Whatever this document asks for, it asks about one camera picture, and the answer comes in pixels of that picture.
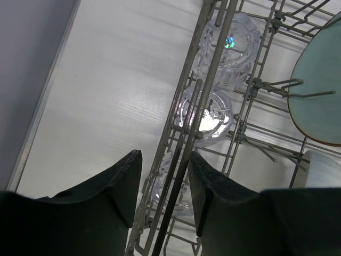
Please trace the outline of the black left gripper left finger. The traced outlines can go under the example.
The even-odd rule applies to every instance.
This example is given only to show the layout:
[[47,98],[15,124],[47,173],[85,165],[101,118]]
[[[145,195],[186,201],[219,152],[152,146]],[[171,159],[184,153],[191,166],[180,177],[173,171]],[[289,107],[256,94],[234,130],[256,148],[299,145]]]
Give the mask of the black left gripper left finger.
[[53,197],[1,192],[1,255],[124,255],[142,153]]

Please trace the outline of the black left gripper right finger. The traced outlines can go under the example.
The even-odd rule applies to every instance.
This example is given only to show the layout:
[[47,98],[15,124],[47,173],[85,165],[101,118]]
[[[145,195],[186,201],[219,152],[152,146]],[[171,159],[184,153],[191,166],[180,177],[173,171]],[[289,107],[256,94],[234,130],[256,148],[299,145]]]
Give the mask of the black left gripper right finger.
[[204,255],[340,255],[340,189],[250,190],[193,152],[188,166]]

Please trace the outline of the grey wire dish rack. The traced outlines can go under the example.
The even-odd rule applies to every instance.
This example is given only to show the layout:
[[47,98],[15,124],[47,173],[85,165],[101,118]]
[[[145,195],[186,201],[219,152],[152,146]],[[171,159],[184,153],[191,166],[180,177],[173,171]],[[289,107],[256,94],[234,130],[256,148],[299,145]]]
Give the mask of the grey wire dish rack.
[[204,1],[126,255],[340,255],[340,1]]

